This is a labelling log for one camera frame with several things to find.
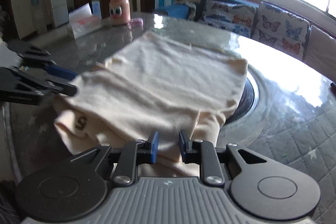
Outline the butterfly print cushion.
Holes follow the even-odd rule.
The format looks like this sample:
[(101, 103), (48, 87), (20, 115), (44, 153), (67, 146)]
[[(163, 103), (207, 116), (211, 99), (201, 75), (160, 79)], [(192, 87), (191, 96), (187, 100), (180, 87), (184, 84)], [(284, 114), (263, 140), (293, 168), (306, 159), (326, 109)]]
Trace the butterfly print cushion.
[(260, 2), (251, 39), (303, 61), (310, 33), (309, 22), (287, 10)]
[(207, 0), (198, 23), (251, 37), (257, 8), (245, 3)]

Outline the cream beige garment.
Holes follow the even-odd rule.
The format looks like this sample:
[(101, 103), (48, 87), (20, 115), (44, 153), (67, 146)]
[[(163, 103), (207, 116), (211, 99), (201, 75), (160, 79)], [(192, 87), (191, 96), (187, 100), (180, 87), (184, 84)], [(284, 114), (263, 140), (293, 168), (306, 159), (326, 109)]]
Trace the cream beige garment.
[(182, 162), (178, 134), (216, 143), (239, 105), (247, 68), (245, 59), (146, 32), (73, 80), (77, 93), (55, 100), (54, 125), (74, 155), (157, 131), (157, 162), (141, 165), (139, 174), (197, 176), (196, 164)]

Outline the black remote control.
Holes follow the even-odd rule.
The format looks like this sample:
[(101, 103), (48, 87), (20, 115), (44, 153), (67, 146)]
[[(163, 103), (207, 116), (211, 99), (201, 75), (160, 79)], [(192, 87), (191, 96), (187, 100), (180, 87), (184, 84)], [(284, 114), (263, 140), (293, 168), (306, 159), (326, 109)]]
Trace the black remote control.
[(336, 96), (336, 83), (335, 82), (332, 82), (330, 84), (330, 90)]

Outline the white refrigerator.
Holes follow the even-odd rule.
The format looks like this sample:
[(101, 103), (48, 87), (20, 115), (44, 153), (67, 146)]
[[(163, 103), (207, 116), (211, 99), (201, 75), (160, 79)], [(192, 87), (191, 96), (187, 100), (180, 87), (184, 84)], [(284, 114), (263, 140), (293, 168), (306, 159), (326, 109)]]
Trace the white refrigerator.
[(54, 28), (68, 23), (69, 14), (67, 0), (48, 0), (51, 22)]

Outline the pink cartoon face bottle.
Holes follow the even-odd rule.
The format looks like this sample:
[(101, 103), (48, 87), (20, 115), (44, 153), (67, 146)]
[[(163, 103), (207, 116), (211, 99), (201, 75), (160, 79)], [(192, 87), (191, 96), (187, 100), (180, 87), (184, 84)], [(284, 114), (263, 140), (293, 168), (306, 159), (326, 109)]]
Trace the pink cartoon face bottle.
[(131, 20), (129, 0), (110, 0), (109, 12), (113, 26), (125, 25)]

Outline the white tissue pack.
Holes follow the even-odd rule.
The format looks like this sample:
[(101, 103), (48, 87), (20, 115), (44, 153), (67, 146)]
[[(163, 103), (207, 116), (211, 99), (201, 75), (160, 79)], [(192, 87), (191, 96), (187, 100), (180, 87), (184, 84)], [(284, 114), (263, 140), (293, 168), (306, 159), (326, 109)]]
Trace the white tissue pack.
[(89, 3), (69, 13), (67, 34), (75, 40), (89, 35), (101, 27), (101, 18), (92, 14)]

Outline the plain beige cushion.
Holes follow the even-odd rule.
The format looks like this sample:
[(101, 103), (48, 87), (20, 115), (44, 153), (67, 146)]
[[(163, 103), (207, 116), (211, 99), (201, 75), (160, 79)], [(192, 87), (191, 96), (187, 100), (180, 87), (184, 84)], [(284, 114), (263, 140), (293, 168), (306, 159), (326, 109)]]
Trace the plain beige cushion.
[(303, 62), (328, 79), (335, 81), (335, 38), (332, 38), (318, 27), (312, 25)]

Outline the dark blue sofa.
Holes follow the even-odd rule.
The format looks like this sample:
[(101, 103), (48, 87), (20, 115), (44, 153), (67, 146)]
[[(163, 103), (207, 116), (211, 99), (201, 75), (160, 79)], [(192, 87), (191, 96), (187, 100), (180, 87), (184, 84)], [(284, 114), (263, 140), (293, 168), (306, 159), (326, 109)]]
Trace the dark blue sofa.
[[(157, 14), (168, 15), (168, 16), (171, 16), (173, 18), (188, 19), (188, 20), (198, 22), (198, 20), (201, 17), (203, 8), (206, 4), (206, 1), (207, 0), (201, 0), (199, 3), (192, 3), (192, 2), (188, 2), (188, 1), (179, 1), (175, 4), (173, 4), (173, 5), (170, 5), (170, 6), (160, 7), (158, 9), (156, 9), (155, 12)], [(245, 3), (245, 4), (256, 7), (257, 10), (258, 10), (258, 7), (259, 7), (259, 4), (257, 5), (255, 3), (248, 2), (248, 1), (245, 1), (245, 0), (215, 0), (215, 1), (221, 1), (221, 2), (227, 2), (227, 3)], [(318, 27), (316, 24), (310, 22), (309, 20), (307, 20), (307, 21), (310, 24), (310, 30), (311, 30), (312, 25)], [(327, 33), (328, 35), (330, 35), (332, 38), (335, 38), (335, 35), (327, 32), (326, 30), (323, 30), (321, 27), (318, 27), (318, 28), (320, 30), (322, 30), (323, 32)]]

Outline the butterfly print cushion left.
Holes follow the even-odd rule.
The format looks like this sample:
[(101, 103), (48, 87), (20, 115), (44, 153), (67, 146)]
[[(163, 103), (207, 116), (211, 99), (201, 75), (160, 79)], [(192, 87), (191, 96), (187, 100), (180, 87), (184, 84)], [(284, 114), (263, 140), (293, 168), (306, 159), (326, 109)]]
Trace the butterfly print cushion left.
[(251, 37), (257, 8), (245, 3), (207, 0), (198, 23)]

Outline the butterfly print cushion right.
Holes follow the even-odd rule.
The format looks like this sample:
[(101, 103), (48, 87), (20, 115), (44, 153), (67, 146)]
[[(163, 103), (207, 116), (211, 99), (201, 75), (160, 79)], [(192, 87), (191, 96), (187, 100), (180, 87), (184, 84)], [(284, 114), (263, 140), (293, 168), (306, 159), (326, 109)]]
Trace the butterfly print cushion right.
[(310, 33), (309, 22), (287, 10), (260, 2), (251, 39), (303, 61)]

